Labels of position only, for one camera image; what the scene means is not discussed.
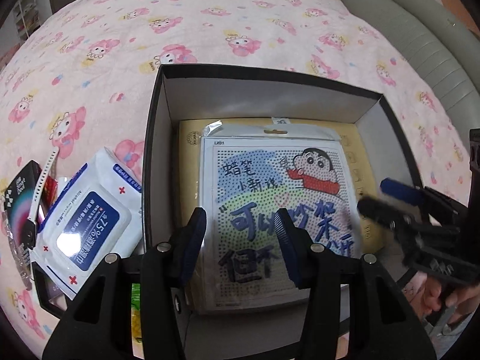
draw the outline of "box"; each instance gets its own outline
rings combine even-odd
[[[377,188],[391,177],[421,185],[413,154],[380,93],[290,71],[211,64],[161,66],[148,116],[143,159],[144,243],[169,239],[181,222],[177,174],[179,122],[287,117],[355,124]],[[190,140],[197,143],[198,137]],[[182,291],[174,290],[182,303]],[[348,316],[342,290],[340,320]],[[188,359],[228,359],[296,343],[306,303],[255,313],[200,316],[182,304],[177,315]]]

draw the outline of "checkered logo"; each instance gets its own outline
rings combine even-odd
[[[11,207],[11,204],[14,202],[14,200],[10,197],[11,195],[11,190],[8,190],[7,193],[5,194],[5,202],[7,203],[7,207]]]

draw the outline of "round stamp logo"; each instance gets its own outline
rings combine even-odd
[[[187,142],[190,145],[198,145],[200,142],[200,132],[199,131],[191,131],[187,135]]]

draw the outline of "blue label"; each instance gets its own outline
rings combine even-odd
[[[131,185],[133,189],[142,193],[142,186],[135,181],[133,177],[131,177],[123,168],[118,165],[117,163],[113,166],[113,170],[118,173],[118,175],[124,179],[128,184]]]
[[[87,271],[119,218],[118,211],[92,191],[57,238],[57,246],[82,271]]]

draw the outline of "cartoon boy's head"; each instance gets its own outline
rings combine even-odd
[[[337,182],[337,173],[332,160],[323,150],[308,148],[302,154],[293,157],[293,164],[298,174],[311,176],[318,180]]]

